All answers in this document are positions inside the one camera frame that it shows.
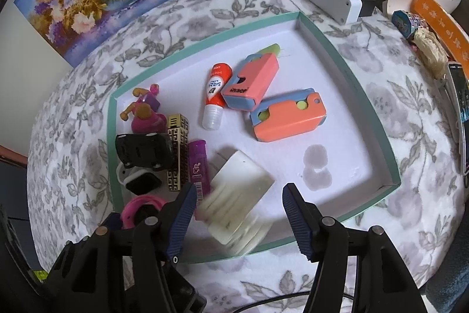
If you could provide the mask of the teal white box tray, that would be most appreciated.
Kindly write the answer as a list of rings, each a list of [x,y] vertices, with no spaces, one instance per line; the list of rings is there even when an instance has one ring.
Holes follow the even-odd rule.
[[[303,13],[251,22],[154,64],[112,93],[107,116],[114,206],[130,200],[124,167],[149,167],[151,192],[175,199],[172,173],[191,170],[182,141],[137,135],[121,112],[137,87],[161,87],[160,111],[187,121],[187,141],[206,144],[208,192],[181,249],[194,264],[294,241],[282,204],[286,184],[323,215],[345,221],[401,183],[382,123],[342,56]]]

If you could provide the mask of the gold black patterned lighter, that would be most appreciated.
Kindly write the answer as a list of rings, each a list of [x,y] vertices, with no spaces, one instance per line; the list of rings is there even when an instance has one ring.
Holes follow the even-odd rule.
[[[172,167],[167,181],[170,192],[178,192],[189,181],[188,175],[188,119],[183,114],[169,116],[167,133],[172,145]]]

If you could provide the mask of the black toy car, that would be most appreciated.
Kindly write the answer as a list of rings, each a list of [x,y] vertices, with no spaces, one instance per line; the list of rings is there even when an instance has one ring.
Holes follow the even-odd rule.
[[[172,143],[166,133],[123,133],[115,137],[115,149],[124,168],[169,170],[173,165]]]

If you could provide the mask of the floral grey white blanket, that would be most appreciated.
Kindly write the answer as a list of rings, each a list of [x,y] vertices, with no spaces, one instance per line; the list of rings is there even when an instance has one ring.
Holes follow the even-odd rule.
[[[68,241],[112,211],[106,119],[111,94],[147,67],[222,31],[303,12],[365,88],[395,152],[402,186],[350,220],[384,226],[438,310],[468,295],[468,190],[432,76],[380,11],[341,27],[307,0],[169,0],[134,18],[60,80],[37,115],[27,169],[32,236],[50,269]]]

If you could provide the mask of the pink dog toy figure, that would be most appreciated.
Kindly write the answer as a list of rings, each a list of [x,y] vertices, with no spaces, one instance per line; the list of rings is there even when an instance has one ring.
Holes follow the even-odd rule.
[[[159,112],[161,103],[157,100],[160,88],[151,84],[149,88],[135,87],[135,100],[123,110],[119,117],[127,121],[132,114],[131,129],[136,134],[166,133],[167,118]]]

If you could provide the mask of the red white glue bottle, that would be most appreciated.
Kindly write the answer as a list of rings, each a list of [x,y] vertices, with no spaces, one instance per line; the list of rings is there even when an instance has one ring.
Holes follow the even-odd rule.
[[[202,127],[206,130],[217,130],[221,126],[226,105],[221,91],[231,76],[232,69],[226,63],[215,64],[211,69],[205,89],[206,99],[202,119]]]

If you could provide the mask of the blue orange block toy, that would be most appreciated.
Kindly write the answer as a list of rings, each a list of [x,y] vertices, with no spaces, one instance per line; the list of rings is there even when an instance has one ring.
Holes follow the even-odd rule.
[[[271,142],[313,131],[327,118],[327,110],[313,88],[264,99],[250,112],[258,141]]]

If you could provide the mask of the purple lighter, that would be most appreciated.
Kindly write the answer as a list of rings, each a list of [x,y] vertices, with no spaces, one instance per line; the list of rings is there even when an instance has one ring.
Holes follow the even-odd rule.
[[[197,204],[211,193],[206,141],[197,140],[188,144],[190,181],[196,187]]]

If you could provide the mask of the white power adapter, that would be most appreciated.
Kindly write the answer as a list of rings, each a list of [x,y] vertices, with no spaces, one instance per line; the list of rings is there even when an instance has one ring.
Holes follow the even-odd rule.
[[[211,193],[196,208],[196,216],[231,256],[245,256],[272,226],[253,209],[273,184],[270,173],[238,150],[216,173]]]

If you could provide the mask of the pink smart watch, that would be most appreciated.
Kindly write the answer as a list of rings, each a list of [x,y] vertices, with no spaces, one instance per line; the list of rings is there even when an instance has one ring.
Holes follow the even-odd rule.
[[[148,217],[158,217],[166,201],[152,194],[143,194],[129,201],[121,213],[124,229],[132,229]]]

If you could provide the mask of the blue pink block toy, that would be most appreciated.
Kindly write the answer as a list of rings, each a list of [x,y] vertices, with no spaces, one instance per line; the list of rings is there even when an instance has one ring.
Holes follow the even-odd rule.
[[[221,92],[230,109],[252,111],[260,104],[279,70],[280,50],[280,45],[270,45],[248,55],[236,66]]]

